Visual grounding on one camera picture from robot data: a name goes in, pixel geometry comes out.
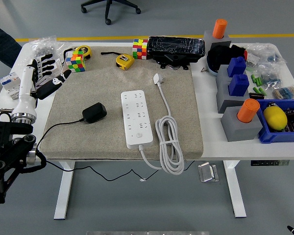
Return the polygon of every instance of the rubik's cube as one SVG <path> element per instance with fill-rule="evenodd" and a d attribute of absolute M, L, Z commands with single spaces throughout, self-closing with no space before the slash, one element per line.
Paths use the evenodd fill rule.
<path fill-rule="evenodd" d="M 147 39 L 134 39 L 133 42 L 133 57 L 134 59 L 147 59 Z"/>
<path fill-rule="evenodd" d="M 85 71 L 84 53 L 82 51 L 69 51 L 65 63 L 72 72 Z"/>

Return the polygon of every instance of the power strip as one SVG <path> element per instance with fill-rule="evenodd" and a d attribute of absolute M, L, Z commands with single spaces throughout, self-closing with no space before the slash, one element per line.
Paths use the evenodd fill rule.
<path fill-rule="evenodd" d="M 121 93 L 126 146 L 130 149 L 152 146 L 153 136 L 142 90 Z"/>

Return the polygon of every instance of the orange cylinder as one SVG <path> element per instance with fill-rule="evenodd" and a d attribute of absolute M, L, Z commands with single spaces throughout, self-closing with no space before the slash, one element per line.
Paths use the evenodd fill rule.
<path fill-rule="evenodd" d="M 224 19 L 217 19 L 212 36 L 216 39 L 221 39 L 224 36 L 227 21 Z"/>
<path fill-rule="evenodd" d="M 251 122 L 259 108 L 260 108 L 260 104 L 257 100 L 255 99 L 245 100 L 241 109 L 237 113 L 238 120 L 244 123 Z"/>

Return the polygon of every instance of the table leg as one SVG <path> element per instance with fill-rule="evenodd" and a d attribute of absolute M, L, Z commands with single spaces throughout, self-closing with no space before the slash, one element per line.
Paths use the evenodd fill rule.
<path fill-rule="evenodd" d="M 227 183 L 229 185 L 235 217 L 246 217 L 245 207 L 237 180 L 235 166 L 239 161 L 223 161 Z"/>
<path fill-rule="evenodd" d="M 71 170 L 74 169 L 75 161 L 60 162 L 60 164 L 65 170 Z M 66 217 L 72 178 L 73 171 L 63 171 L 57 206 L 54 213 L 54 219 L 65 219 Z"/>

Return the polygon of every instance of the blue cube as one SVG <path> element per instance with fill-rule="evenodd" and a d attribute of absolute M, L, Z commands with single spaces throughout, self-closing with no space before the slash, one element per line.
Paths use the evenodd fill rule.
<path fill-rule="evenodd" d="M 229 85 L 230 96 L 244 96 L 249 86 L 248 77 L 245 74 L 235 74 Z"/>
<path fill-rule="evenodd" d="M 233 77 L 235 74 L 243 74 L 246 69 L 245 59 L 243 57 L 232 58 L 227 67 L 227 74 Z"/>

